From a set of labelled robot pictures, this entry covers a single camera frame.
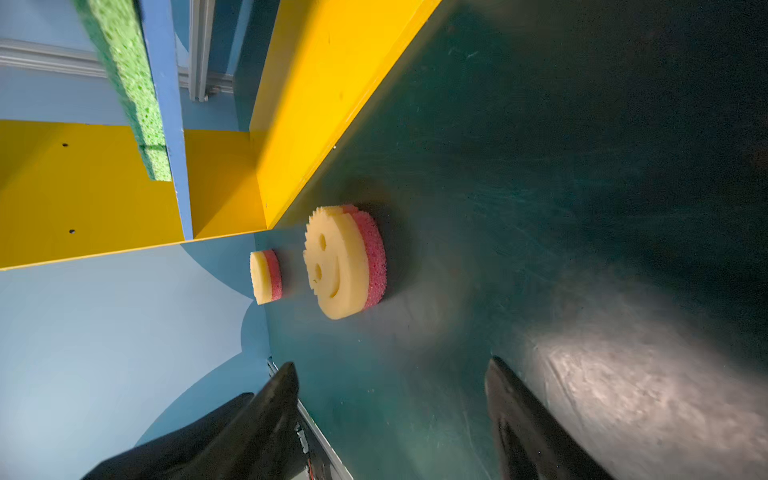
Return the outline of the green sponge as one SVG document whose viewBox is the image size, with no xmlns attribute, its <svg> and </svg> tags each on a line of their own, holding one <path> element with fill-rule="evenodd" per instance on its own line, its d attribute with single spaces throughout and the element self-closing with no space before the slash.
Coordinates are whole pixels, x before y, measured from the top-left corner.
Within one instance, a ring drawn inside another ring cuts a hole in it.
<svg viewBox="0 0 768 480">
<path fill-rule="evenodd" d="M 149 179 L 170 182 L 160 105 L 136 3 L 74 0 L 73 5 L 116 90 Z"/>
</svg>

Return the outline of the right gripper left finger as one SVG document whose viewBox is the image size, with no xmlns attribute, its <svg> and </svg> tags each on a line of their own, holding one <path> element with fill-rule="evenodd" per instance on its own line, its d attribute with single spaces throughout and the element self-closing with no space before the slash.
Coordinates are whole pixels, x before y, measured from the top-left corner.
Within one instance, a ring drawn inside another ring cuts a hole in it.
<svg viewBox="0 0 768 480">
<path fill-rule="evenodd" d="M 299 378 L 284 363 L 257 393 L 102 461 L 87 479 L 290 479 Z"/>
</svg>

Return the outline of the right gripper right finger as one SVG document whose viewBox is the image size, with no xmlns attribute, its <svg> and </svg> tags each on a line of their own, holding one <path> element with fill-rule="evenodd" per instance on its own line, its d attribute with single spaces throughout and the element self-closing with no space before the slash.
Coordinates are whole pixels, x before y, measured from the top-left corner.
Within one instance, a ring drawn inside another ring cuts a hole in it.
<svg viewBox="0 0 768 480">
<path fill-rule="evenodd" d="M 485 373 L 492 435 L 504 479 L 609 479 L 499 357 Z"/>
</svg>

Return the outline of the yellow smiley sponge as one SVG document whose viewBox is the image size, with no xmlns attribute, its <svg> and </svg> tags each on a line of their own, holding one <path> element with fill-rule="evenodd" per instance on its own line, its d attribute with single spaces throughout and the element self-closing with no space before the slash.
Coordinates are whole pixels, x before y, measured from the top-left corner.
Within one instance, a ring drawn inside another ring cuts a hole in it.
<svg viewBox="0 0 768 480">
<path fill-rule="evenodd" d="M 321 311 L 339 320 L 377 305 L 387 288 L 384 243 L 373 217 L 352 204 L 314 210 L 303 259 Z"/>
<path fill-rule="evenodd" d="M 279 260 L 269 249 L 250 254 L 250 274 L 253 293 L 258 305 L 264 305 L 283 296 L 283 282 Z"/>
</svg>

